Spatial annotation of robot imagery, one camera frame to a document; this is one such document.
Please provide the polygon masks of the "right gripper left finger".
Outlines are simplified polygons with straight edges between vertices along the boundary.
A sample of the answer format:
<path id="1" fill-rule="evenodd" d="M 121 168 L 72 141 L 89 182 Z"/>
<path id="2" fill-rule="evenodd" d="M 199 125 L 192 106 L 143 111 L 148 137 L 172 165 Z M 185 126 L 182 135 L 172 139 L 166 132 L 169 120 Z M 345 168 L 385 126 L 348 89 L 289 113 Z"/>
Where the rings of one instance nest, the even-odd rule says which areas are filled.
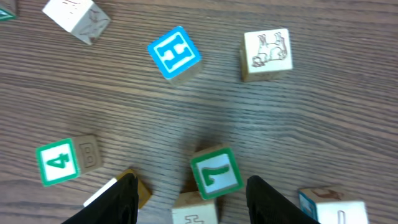
<path id="1" fill-rule="evenodd" d="M 136 224 L 138 178 L 126 174 L 87 207 L 62 224 Z"/>

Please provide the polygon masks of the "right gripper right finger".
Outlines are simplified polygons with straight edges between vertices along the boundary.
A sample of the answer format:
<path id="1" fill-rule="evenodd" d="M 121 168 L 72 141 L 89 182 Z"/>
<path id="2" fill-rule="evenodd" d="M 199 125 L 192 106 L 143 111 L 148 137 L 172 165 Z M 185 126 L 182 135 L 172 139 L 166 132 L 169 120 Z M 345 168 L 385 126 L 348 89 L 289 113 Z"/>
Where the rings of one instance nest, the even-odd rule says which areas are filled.
<path id="1" fill-rule="evenodd" d="M 251 224 L 320 224 L 258 175 L 248 178 L 246 199 Z"/>

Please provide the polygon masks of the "green 7 top block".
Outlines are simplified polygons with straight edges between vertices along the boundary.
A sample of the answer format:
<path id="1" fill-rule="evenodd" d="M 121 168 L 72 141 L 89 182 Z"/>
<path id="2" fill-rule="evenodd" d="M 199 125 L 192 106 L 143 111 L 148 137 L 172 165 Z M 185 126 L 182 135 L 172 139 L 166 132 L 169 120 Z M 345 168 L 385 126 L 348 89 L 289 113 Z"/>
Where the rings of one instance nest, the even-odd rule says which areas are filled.
<path id="1" fill-rule="evenodd" d="M 229 144 L 219 144 L 195 152 L 190 167 L 204 200 L 210 200 L 243 188 L 234 152 Z"/>

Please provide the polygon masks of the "wooden block with red print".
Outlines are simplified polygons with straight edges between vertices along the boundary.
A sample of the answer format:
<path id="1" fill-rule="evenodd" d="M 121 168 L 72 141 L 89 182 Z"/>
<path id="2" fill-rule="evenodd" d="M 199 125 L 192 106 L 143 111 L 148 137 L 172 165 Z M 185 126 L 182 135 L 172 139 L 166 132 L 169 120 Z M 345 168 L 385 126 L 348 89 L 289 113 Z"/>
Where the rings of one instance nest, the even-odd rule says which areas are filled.
<path id="1" fill-rule="evenodd" d="M 199 191 L 181 193 L 172 207 L 173 224 L 219 224 L 215 199 L 202 199 Z"/>

